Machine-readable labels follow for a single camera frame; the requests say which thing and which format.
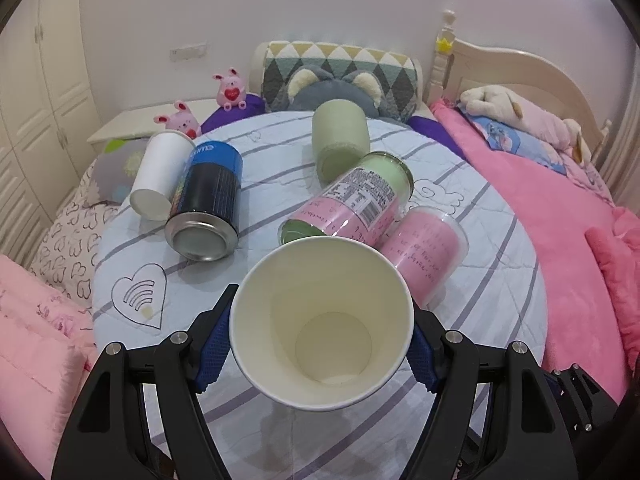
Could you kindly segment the pink clear plastic cup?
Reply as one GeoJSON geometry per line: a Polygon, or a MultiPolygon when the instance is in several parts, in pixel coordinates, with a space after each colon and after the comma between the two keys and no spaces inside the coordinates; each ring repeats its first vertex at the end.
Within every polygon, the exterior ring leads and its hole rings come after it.
{"type": "Polygon", "coordinates": [[[450,214],[419,206],[402,217],[378,250],[404,278],[414,302],[425,309],[468,254],[469,241],[450,214]]]}

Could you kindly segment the grey flower pillow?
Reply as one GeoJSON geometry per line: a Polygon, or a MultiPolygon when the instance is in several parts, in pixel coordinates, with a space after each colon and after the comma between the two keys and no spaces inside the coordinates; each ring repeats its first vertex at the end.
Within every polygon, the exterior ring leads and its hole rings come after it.
{"type": "Polygon", "coordinates": [[[131,192],[148,138],[108,141],[96,158],[85,206],[120,205],[131,192]]]}

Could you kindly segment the purple cushion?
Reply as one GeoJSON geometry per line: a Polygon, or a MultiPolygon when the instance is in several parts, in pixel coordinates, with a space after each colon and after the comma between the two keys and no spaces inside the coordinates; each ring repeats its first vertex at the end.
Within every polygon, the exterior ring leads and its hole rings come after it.
{"type": "MultiPolygon", "coordinates": [[[[223,126],[230,125],[232,122],[238,122],[245,118],[266,114],[266,103],[264,99],[257,94],[250,93],[246,98],[246,102],[247,107],[242,110],[239,107],[232,108],[232,110],[224,110],[223,108],[215,110],[213,114],[211,114],[209,118],[202,123],[202,133],[209,133],[223,126]]],[[[421,107],[420,110],[408,119],[406,125],[417,133],[422,134],[422,136],[426,136],[427,138],[446,146],[448,150],[452,151],[461,159],[466,160],[465,154],[460,146],[450,136],[444,126],[433,117],[431,111],[427,107],[421,107]]]]}

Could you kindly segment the sage green cup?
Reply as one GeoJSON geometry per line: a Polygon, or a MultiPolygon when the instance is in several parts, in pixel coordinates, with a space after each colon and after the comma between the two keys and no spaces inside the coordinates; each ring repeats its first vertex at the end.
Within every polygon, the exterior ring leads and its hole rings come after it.
{"type": "Polygon", "coordinates": [[[319,180],[329,184],[370,152],[367,117],[352,101],[331,100],[312,116],[311,145],[319,180]]]}

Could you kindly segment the heart pattern sheet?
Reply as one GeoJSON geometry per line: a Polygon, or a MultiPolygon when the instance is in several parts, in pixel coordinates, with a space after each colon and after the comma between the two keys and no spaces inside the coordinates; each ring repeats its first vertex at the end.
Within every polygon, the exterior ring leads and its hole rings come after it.
{"type": "Polygon", "coordinates": [[[91,307],[92,280],[103,231],[119,210],[118,205],[107,203],[86,206],[87,198],[96,190],[92,182],[94,166],[95,162],[80,179],[28,268],[40,281],[83,308],[91,307]]]}

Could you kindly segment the grey cat plush cushion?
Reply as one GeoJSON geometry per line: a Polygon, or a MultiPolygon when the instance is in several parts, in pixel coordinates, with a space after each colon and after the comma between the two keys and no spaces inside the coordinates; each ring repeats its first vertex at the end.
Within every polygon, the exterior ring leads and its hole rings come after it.
{"type": "Polygon", "coordinates": [[[271,108],[314,112],[322,104],[333,100],[358,105],[367,118],[401,121],[398,111],[386,98],[382,84],[375,74],[367,70],[355,70],[337,78],[318,66],[303,66],[280,90],[271,108]]]}

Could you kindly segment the striped grey quilt cover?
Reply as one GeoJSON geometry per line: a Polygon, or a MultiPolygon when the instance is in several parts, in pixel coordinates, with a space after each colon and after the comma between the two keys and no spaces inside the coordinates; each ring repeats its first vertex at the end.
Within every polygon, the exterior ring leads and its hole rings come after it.
{"type": "MultiPolygon", "coordinates": [[[[434,140],[382,120],[372,146],[400,158],[414,179],[411,201],[451,214],[470,244],[460,268],[432,301],[443,326],[503,347],[519,339],[544,354],[544,279],[524,226],[468,162],[434,140]]],[[[105,229],[92,284],[94,338],[145,347],[188,327],[278,244],[280,225],[320,191],[311,117],[276,113],[213,132],[243,159],[239,244],[208,263],[181,258],[160,223],[128,205],[105,229]]],[[[291,410],[253,388],[228,359],[201,396],[217,448],[235,479],[395,479],[404,469],[434,398],[408,365],[377,393],[327,413],[291,410]]]]}

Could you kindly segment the blue cartoon pillow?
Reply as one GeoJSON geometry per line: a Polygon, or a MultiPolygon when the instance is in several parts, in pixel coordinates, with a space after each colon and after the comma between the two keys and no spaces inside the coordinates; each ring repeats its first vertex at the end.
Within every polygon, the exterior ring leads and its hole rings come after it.
{"type": "Polygon", "coordinates": [[[527,158],[557,174],[567,176],[561,156],[549,143],[502,122],[497,122],[495,119],[474,116],[462,108],[459,108],[459,112],[485,139],[492,150],[527,158]]]}

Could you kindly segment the cream wardrobe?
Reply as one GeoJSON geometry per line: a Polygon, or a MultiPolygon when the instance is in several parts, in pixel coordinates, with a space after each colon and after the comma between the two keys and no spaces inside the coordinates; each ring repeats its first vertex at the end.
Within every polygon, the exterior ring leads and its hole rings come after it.
{"type": "Polygon", "coordinates": [[[29,266],[96,158],[80,0],[22,0],[1,32],[1,251],[29,266]]]}

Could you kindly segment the white paper cup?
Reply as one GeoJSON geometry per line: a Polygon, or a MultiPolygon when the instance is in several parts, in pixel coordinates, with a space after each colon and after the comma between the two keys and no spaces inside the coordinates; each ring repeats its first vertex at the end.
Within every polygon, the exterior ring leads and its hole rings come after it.
{"type": "Polygon", "coordinates": [[[155,133],[146,146],[129,196],[142,218],[166,221],[180,174],[195,144],[177,130],[155,133]]]}
{"type": "Polygon", "coordinates": [[[271,400],[310,412],[367,399],[405,359],[414,329],[409,289],[375,249],[307,237],[262,258],[232,301],[231,350],[271,400]]]}

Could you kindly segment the wall socket panel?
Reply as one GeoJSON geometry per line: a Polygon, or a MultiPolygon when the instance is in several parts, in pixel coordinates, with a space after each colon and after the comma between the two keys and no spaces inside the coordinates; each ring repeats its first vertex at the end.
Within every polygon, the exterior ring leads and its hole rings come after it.
{"type": "Polygon", "coordinates": [[[169,61],[177,63],[181,61],[194,60],[194,58],[204,58],[207,53],[207,44],[191,44],[190,46],[178,47],[169,51],[169,61]]]}

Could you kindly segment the pink white plush dog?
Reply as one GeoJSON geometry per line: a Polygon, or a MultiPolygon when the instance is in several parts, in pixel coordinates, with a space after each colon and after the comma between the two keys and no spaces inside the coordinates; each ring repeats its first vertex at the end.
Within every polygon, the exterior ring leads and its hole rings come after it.
{"type": "Polygon", "coordinates": [[[572,118],[555,114],[498,84],[465,90],[459,103],[472,116],[486,116],[547,142],[569,154],[580,166],[591,162],[591,151],[582,135],[582,126],[572,118]]]}

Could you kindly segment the white bedside table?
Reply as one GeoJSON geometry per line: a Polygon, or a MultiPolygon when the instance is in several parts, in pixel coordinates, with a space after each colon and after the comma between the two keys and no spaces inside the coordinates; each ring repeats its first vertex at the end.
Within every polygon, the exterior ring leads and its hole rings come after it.
{"type": "MultiPolygon", "coordinates": [[[[202,124],[218,108],[215,99],[186,101],[186,106],[202,124]]],[[[104,126],[96,130],[87,142],[96,148],[114,139],[133,139],[152,136],[157,131],[162,131],[164,126],[154,122],[154,118],[160,115],[172,115],[177,113],[175,105],[165,103],[150,107],[124,110],[104,126]]]]}

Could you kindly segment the light pink folded quilt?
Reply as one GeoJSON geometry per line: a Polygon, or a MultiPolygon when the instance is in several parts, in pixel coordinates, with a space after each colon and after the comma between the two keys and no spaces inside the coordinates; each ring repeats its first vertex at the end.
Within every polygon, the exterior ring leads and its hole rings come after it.
{"type": "Polygon", "coordinates": [[[98,350],[88,311],[1,258],[1,421],[49,479],[98,350]]]}

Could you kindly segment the pink pig toy with heart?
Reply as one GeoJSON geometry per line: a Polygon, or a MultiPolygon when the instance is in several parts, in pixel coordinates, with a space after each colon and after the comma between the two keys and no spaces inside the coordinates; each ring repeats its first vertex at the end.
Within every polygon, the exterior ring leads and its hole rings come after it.
{"type": "Polygon", "coordinates": [[[230,67],[225,75],[215,74],[213,78],[219,82],[216,101],[223,110],[230,112],[232,108],[246,109],[245,81],[235,68],[230,67]]]}

